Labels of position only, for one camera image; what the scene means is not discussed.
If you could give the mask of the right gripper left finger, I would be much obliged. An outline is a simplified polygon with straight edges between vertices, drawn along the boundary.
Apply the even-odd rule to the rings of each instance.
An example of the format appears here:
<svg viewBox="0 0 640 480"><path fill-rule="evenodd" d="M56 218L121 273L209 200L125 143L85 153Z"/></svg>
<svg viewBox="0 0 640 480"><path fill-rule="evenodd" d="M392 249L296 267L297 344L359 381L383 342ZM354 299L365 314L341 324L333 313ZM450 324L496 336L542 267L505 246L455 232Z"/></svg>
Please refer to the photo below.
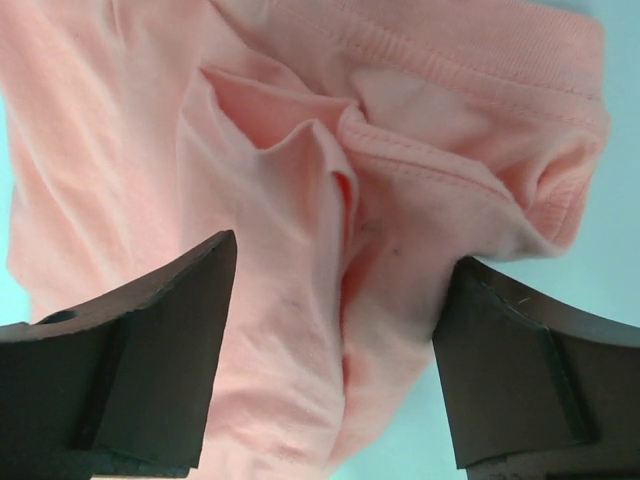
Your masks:
<svg viewBox="0 0 640 480"><path fill-rule="evenodd" d="M1 330L5 479L197 468L236 271L230 231L128 284Z"/></svg>

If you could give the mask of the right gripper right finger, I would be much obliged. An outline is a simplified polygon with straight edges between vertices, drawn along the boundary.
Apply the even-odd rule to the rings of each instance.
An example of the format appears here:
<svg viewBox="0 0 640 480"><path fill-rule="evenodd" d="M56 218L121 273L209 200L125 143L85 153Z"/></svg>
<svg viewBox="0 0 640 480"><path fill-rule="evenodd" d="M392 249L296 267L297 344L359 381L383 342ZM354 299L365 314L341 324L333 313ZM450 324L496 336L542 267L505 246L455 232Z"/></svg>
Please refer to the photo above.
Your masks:
<svg viewBox="0 0 640 480"><path fill-rule="evenodd" d="M639 330L459 261L434 333L471 479L635 479Z"/></svg>

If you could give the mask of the pink polo shirt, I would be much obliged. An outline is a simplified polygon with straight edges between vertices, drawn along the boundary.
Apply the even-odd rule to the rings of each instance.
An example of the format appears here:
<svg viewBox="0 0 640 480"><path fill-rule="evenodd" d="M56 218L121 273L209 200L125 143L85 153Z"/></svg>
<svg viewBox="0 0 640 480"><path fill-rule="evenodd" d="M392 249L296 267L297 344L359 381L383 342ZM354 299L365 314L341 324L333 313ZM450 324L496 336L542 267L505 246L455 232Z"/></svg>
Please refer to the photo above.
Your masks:
<svg viewBox="0 0 640 480"><path fill-rule="evenodd" d="M233 230L198 479L325 479L432 358L456 261L555 256L604 30L526 1L5 1L8 268L34 318Z"/></svg>

